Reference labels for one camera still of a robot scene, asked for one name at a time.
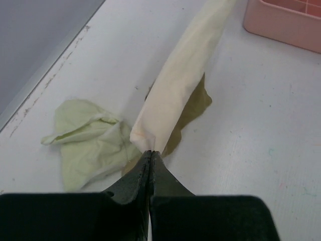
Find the olive and cream underwear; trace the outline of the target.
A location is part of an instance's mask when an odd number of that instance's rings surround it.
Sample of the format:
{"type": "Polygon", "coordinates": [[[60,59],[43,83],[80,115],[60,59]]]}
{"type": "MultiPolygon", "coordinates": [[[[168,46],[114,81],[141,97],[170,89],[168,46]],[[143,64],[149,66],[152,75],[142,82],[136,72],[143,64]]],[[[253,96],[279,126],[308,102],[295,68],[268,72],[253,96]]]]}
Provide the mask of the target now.
{"type": "Polygon", "coordinates": [[[130,133],[140,152],[170,155],[182,130],[211,105],[205,69],[235,1],[207,1],[192,19],[150,87],[130,133]]]}

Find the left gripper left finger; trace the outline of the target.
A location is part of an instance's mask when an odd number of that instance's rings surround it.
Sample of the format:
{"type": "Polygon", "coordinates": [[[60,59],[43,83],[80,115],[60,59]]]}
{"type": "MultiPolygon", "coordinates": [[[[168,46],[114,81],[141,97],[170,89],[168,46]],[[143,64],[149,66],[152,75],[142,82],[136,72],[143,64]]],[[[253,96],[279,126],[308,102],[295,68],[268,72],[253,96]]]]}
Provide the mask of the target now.
{"type": "Polygon", "coordinates": [[[147,240],[151,156],[101,192],[2,194],[1,240],[147,240]]]}

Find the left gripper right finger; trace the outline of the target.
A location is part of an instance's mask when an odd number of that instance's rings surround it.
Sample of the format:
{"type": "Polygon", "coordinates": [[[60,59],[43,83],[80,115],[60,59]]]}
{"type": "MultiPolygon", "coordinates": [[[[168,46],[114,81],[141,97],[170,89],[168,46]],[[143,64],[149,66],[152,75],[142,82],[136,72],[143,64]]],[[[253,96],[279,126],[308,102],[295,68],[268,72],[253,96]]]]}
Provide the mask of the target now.
{"type": "Polygon", "coordinates": [[[258,197],[194,195],[152,152],[149,211],[153,240],[279,240],[272,215],[258,197]]]}

